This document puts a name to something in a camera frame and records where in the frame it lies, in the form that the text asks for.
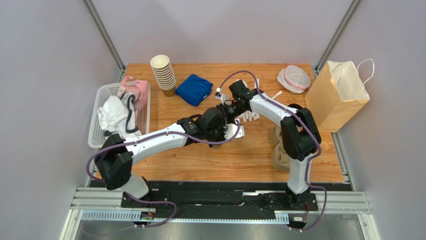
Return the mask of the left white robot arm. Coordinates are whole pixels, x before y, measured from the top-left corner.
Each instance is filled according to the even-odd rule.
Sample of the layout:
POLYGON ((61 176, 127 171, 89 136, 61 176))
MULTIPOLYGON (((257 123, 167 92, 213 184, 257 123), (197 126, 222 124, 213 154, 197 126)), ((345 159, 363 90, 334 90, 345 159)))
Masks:
POLYGON ((142 199, 150 188, 146 180, 133 172, 135 164, 155 154, 191 144, 225 144, 232 140, 226 136, 230 124, 239 125, 235 117, 228 114, 223 105, 219 105, 143 136, 123 138, 117 133, 112 134, 89 159, 100 174, 93 180, 102 182, 109 191, 122 190, 136 199, 142 199))

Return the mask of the single brown paper cup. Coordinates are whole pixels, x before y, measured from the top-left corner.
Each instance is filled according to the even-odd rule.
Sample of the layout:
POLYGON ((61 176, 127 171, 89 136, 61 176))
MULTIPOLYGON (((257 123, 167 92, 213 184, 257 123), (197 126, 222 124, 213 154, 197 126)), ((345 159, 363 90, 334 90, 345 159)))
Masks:
POLYGON ((214 150, 218 150, 222 147, 222 144, 210 144, 209 147, 214 150))

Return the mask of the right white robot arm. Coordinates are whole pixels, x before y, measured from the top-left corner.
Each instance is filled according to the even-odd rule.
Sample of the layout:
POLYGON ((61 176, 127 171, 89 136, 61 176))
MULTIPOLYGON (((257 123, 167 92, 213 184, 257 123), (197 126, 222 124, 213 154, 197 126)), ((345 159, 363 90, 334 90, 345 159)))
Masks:
POLYGON ((291 209, 305 206, 311 191, 309 177, 311 161, 319 150, 321 136, 311 112, 307 108, 293 108, 269 97, 260 89, 248 89, 242 80, 229 86, 233 100, 226 103, 222 89, 215 98, 221 100, 220 109, 229 120, 252 111, 271 120, 281 130, 281 143, 290 158, 290 174, 286 187, 286 203, 291 209))

